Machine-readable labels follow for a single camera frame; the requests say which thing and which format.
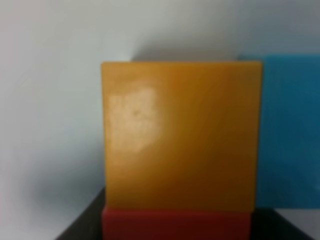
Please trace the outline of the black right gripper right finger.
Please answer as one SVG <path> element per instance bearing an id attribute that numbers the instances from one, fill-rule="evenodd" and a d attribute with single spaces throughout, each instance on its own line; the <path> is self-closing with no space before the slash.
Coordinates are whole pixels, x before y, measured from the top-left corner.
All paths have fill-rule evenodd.
<path id="1" fill-rule="evenodd" d="M 316 240 L 316 209 L 257 208 L 251 215 L 251 240 Z"/>

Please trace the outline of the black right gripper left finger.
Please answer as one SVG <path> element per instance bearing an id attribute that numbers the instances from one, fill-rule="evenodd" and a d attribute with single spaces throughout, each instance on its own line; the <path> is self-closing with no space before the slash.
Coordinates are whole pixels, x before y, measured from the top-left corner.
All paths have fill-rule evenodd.
<path id="1" fill-rule="evenodd" d="M 57 240 L 102 240 L 102 212 L 106 203 L 103 188 L 84 212 L 56 239 Z"/>

